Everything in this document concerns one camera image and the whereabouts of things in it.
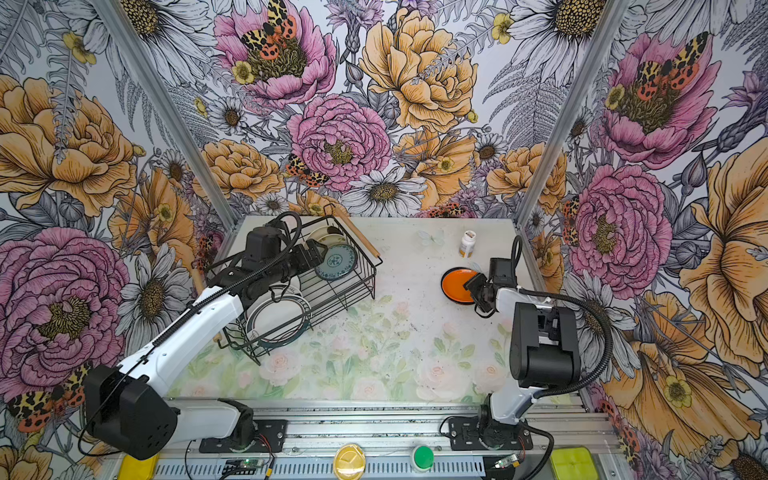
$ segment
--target yellow button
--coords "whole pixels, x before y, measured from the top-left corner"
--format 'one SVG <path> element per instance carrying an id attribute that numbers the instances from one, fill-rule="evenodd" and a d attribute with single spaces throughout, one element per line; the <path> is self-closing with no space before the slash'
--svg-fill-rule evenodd
<path id="1" fill-rule="evenodd" d="M 333 459 L 333 473 L 339 480 L 358 480 L 366 471 L 366 454 L 350 443 L 344 445 Z"/>

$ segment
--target orange peony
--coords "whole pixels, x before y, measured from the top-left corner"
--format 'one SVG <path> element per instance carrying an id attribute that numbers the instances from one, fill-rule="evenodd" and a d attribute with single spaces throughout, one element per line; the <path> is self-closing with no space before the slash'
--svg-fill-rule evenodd
<path id="1" fill-rule="evenodd" d="M 176 259 L 192 270 L 197 244 L 192 210 L 160 168 L 140 187 L 141 193 L 130 192 L 120 197 L 114 214 L 109 218 L 112 246 L 136 253 L 147 244 L 157 254 L 163 243 L 176 249 Z"/>
<path id="2" fill-rule="evenodd" d="M 531 179 L 541 161 L 544 148 L 544 142 L 541 142 L 531 148 L 522 147 L 502 155 L 499 160 L 503 168 L 497 168 L 488 173 L 488 193 L 504 194 L 507 197 L 517 192 L 525 192 L 531 185 Z M 554 215 L 565 196 L 565 162 L 565 153 L 561 151 L 558 162 L 547 177 L 547 183 L 538 198 L 539 205 L 547 215 Z"/>
<path id="3" fill-rule="evenodd" d="M 371 90 L 395 95 L 401 127 L 445 133 L 470 112 L 478 66 L 468 55 L 438 74 L 424 73 L 433 60 L 455 46 L 452 33 L 435 30 L 435 23 L 418 10 L 408 13 L 401 8 L 394 33 L 381 22 L 368 30 L 360 67 L 377 83 Z"/>
<path id="4" fill-rule="evenodd" d="M 705 361 L 713 346 L 704 334 L 705 325 L 672 293 L 646 291 L 638 301 L 645 317 L 636 321 L 647 338 L 631 347 L 641 367 L 634 378 L 622 376 L 603 384 L 605 392 L 630 424 L 659 442 L 674 430 L 675 455 L 688 457 L 711 436 L 721 435 L 725 449 L 715 465 L 728 465 L 739 455 L 735 441 L 747 435 L 757 438 L 760 423 L 750 420 L 751 410 L 725 391 L 733 387 L 721 367 Z M 741 391 L 747 388 L 739 380 L 736 384 Z"/>
<path id="5" fill-rule="evenodd" d="M 227 198 L 237 192 L 256 200 L 285 187 L 280 165 L 245 142 L 225 139 L 205 144 L 203 158 Z"/>
<path id="6" fill-rule="evenodd" d="M 41 78 L 22 87 L 0 75 L 0 191 L 26 194 L 17 208 L 36 204 L 46 189 L 67 192 L 96 217 L 136 187 L 133 145 L 96 98 L 76 92 L 74 130 L 57 153 L 51 97 L 60 93 Z"/>
<path id="7" fill-rule="evenodd" d="M 443 204 L 472 179 L 472 165 L 480 164 L 475 151 L 475 137 L 460 139 L 452 135 L 438 138 L 434 131 L 417 131 L 400 137 L 392 150 L 401 163 L 415 164 L 411 178 L 424 177 L 426 190 L 421 192 L 422 210 Z"/>
<path id="8" fill-rule="evenodd" d="M 50 468 L 50 453 L 38 452 L 29 446 L 19 455 L 11 446 L 0 447 L 0 478 L 11 480 L 49 480 L 53 471 Z"/>
<path id="9" fill-rule="evenodd" d="M 322 217 L 326 214 L 333 215 L 334 210 L 341 210 L 346 214 L 346 208 L 337 199 L 320 195 L 314 190 L 307 190 L 305 195 L 297 195 L 296 201 L 299 203 L 300 213 L 305 215 Z M 328 205 L 332 205 L 333 208 L 326 208 Z"/>
<path id="10" fill-rule="evenodd" d="M 561 246 L 561 238 L 555 235 L 545 237 L 542 233 L 533 239 L 533 254 L 538 271 L 544 277 L 547 291 L 552 293 L 559 293 L 563 287 L 564 264 Z"/>
<path id="11" fill-rule="evenodd" d="M 714 232 L 710 252 L 680 271 L 680 285 L 720 358 L 758 376 L 768 355 L 768 138 L 710 168 L 709 200 L 693 209 Z"/>

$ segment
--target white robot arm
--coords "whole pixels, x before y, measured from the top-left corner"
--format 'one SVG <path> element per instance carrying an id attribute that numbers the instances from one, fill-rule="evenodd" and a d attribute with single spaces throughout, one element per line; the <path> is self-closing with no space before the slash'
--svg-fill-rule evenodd
<path id="1" fill-rule="evenodd" d="M 282 221 L 291 216 L 292 237 Z M 253 441 L 253 411 L 227 399 L 166 401 L 163 397 L 187 364 L 228 323 L 275 282 L 306 272 L 323 261 L 326 247 L 315 240 L 297 244 L 301 219 L 286 212 L 248 233 L 240 266 L 219 273 L 211 286 L 157 338 L 119 365 L 101 365 L 85 378 L 85 429 L 97 439 L 143 460 L 169 442 L 229 437 L 246 448 Z"/>

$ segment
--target table surface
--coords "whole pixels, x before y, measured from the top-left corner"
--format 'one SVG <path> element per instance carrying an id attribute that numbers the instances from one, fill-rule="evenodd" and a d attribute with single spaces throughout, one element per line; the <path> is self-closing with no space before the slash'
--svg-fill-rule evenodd
<path id="1" fill-rule="evenodd" d="M 271 217 L 244 220 L 231 253 Z M 169 391 L 171 397 L 480 402 L 509 376 L 511 317 L 477 316 L 448 300 L 442 274 L 454 266 L 488 272 L 491 257 L 509 257 L 509 220 L 354 218 L 379 250 L 376 298 L 367 298 L 260 357 L 204 347 Z M 458 246 L 477 233 L 472 258 Z M 523 264 L 518 282 L 531 287 Z"/>

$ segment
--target pink peony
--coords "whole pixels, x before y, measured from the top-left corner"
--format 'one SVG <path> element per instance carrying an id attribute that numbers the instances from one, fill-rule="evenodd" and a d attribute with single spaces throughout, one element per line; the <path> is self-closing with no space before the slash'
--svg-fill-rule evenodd
<path id="1" fill-rule="evenodd" d="M 326 187 L 346 192 L 349 182 L 389 163 L 390 141 L 379 114 L 348 98 L 314 98 L 288 120 L 293 154 L 330 177 Z"/>
<path id="2" fill-rule="evenodd" d="M 106 243 L 48 228 L 0 246 L 0 393 L 50 392 L 85 362 L 113 365 L 128 270 Z"/>
<path id="3" fill-rule="evenodd" d="M 579 195 L 574 271 L 599 277 L 623 300 L 642 293 L 670 252 L 672 227 L 663 212 L 664 192 L 642 167 L 599 167 Z"/>
<path id="4" fill-rule="evenodd" d="M 630 162 L 643 162 L 651 170 L 666 167 L 680 156 L 706 129 L 717 112 L 707 108 L 712 97 L 720 62 L 710 65 L 712 36 L 699 58 L 698 72 L 680 90 L 659 87 L 650 100 L 637 96 L 641 86 L 637 67 L 645 61 L 663 65 L 675 58 L 684 45 L 672 45 L 672 37 L 659 43 L 642 34 L 619 62 L 619 70 L 611 74 L 611 88 L 602 116 L 590 128 L 592 141 L 608 151 L 618 152 Z"/>
<path id="5" fill-rule="evenodd" d="M 265 109 L 281 109 L 288 104 L 308 101 L 315 94 L 325 93 L 336 80 L 336 45 L 331 34 L 323 37 L 306 7 L 301 12 L 286 0 L 288 15 L 296 20 L 296 38 L 281 47 L 277 59 L 267 61 L 260 55 L 249 55 L 240 40 L 243 34 L 261 30 L 267 21 L 266 7 L 259 13 L 247 8 L 245 16 L 233 11 L 231 17 L 218 15 L 214 19 L 216 49 L 221 66 L 233 70 L 233 84 L 241 84 L 252 101 L 246 106 L 262 113 Z"/>

